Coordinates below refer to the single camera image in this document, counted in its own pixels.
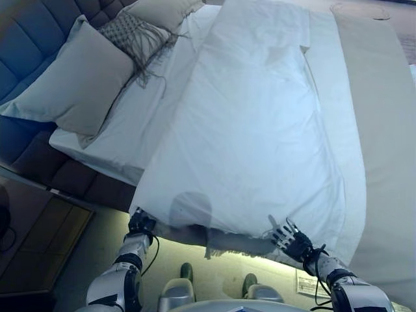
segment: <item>upholstered headboard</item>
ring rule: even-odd
[[[135,0],[23,1],[1,16],[0,105],[21,94],[55,59],[77,16],[99,27]]]
[[[0,105],[53,62],[77,16],[99,27],[136,0],[18,0],[0,13]],[[0,116],[0,166],[79,198],[126,211],[134,187],[53,149],[54,123]]]

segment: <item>wooden nightstand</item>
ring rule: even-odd
[[[49,293],[92,211],[0,177],[8,193],[13,247],[0,253],[0,298]]]

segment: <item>beige blanket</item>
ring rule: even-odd
[[[416,310],[416,91],[394,30],[336,15],[367,179],[366,226],[350,268]]]

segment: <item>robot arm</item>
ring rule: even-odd
[[[116,260],[89,286],[86,307],[77,312],[140,312],[142,262],[153,240],[155,221],[140,209],[131,217]],[[306,235],[287,220],[274,234],[273,243],[319,281],[327,284],[335,312],[394,312],[385,293],[330,257],[325,245],[314,248]]]
[[[373,285],[359,279],[342,265],[340,260],[324,251],[325,245],[315,249],[296,225],[286,219],[273,234],[272,242],[292,259],[303,263],[304,270],[326,283],[330,290],[335,312],[393,312],[386,294]]]
[[[155,221],[138,210],[111,267],[89,286],[86,307],[77,312],[139,312],[142,264],[152,243]]]

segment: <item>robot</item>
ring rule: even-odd
[[[89,286],[86,307],[77,312],[140,312],[142,301],[141,272],[146,252],[152,241],[155,221],[138,209],[129,221],[129,233],[125,236],[116,260],[110,268],[98,276]],[[394,312],[387,295],[378,287],[366,283],[331,257],[325,245],[314,248],[309,238],[291,220],[279,226],[273,233],[272,243],[289,257],[303,265],[304,270],[318,278],[331,300],[311,309],[335,312]],[[173,279],[168,282],[159,298],[158,312],[302,312],[304,310],[282,303],[279,294],[271,287],[253,283],[243,300],[210,300],[195,302],[189,279]],[[323,307],[332,303],[332,308]]]

